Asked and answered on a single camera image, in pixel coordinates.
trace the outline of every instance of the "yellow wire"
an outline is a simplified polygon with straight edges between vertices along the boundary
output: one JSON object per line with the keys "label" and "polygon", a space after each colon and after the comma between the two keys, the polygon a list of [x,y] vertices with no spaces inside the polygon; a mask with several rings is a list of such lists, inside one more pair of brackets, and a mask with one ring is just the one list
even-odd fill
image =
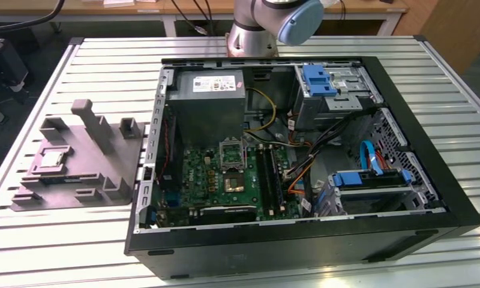
{"label": "yellow wire", "polygon": [[270,102],[271,105],[272,105],[272,118],[271,118],[271,121],[270,121],[264,126],[262,126],[262,127],[252,128],[252,129],[246,129],[246,130],[244,130],[244,131],[247,131],[247,132],[255,132],[255,131],[259,131],[259,130],[266,129],[266,128],[274,123],[274,121],[275,121],[275,116],[276,116],[276,106],[275,106],[275,104],[274,104],[274,101],[272,101],[271,97],[268,97],[267,94],[263,93],[259,89],[256,89],[256,88],[246,88],[246,89],[258,92],[262,96],[264,96],[264,97],[267,98],[268,102]]}

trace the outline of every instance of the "sticker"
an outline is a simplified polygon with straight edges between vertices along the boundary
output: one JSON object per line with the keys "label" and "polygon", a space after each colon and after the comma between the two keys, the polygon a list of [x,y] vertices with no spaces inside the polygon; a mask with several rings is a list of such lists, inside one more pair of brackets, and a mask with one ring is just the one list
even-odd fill
{"label": "sticker", "polygon": [[193,92],[236,91],[236,89],[235,76],[204,76],[193,78]]}
{"label": "sticker", "polygon": [[294,131],[295,130],[295,121],[291,119],[288,120],[288,130]]}
{"label": "sticker", "polygon": [[388,12],[406,12],[404,8],[388,8],[386,11]]}
{"label": "sticker", "polygon": [[302,200],[302,206],[308,212],[311,212],[311,203],[308,200],[306,200],[306,198]]}
{"label": "sticker", "polygon": [[320,189],[326,183],[322,180],[318,180],[315,183],[315,188]]}
{"label": "sticker", "polygon": [[160,13],[159,9],[139,9],[137,13]]}

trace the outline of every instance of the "cable connector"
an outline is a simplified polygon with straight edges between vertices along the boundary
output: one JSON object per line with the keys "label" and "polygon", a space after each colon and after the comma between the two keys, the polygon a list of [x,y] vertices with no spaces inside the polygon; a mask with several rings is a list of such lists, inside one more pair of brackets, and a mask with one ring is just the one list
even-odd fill
{"label": "cable connector", "polygon": [[197,31],[197,33],[200,33],[201,35],[208,36],[208,31],[207,31],[203,27],[193,26],[193,29],[195,29],[195,30]]}

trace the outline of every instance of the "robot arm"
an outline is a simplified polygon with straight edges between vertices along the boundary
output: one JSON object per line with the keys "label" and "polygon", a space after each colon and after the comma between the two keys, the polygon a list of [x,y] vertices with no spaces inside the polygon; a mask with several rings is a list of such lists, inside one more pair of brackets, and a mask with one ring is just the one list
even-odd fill
{"label": "robot arm", "polygon": [[319,28],[322,19],[319,0],[235,0],[230,56],[275,56],[276,38],[291,46],[304,43]]}

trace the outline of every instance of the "white paper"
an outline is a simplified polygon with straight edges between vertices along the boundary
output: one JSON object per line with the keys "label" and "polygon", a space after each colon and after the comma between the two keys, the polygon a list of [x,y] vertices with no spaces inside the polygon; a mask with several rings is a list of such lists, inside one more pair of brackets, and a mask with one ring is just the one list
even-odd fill
{"label": "white paper", "polygon": [[135,0],[104,0],[103,6],[105,8],[133,6]]}

